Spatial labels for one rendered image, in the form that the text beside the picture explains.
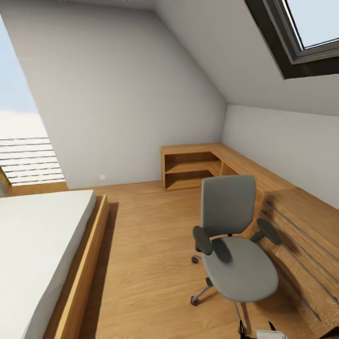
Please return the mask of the swivel chair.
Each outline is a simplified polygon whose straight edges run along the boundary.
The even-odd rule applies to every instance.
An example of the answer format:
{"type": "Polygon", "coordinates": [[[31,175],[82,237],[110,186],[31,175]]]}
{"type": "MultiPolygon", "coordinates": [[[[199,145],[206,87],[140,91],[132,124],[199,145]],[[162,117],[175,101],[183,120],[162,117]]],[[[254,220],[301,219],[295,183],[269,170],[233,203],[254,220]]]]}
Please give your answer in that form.
{"type": "MultiPolygon", "coordinates": [[[[275,228],[262,218],[260,228],[249,240],[233,237],[251,224],[254,215],[256,181],[251,175],[229,175],[202,180],[201,227],[193,228],[195,250],[192,263],[204,263],[208,276],[207,286],[191,303],[208,289],[215,288],[233,302],[237,318],[241,316],[236,302],[258,302],[273,295],[279,287],[279,275],[268,255],[255,243],[267,236],[275,244],[282,239],[275,228]],[[226,235],[214,240],[211,237],[226,235]]],[[[241,334],[242,324],[238,328],[241,334]]]]}

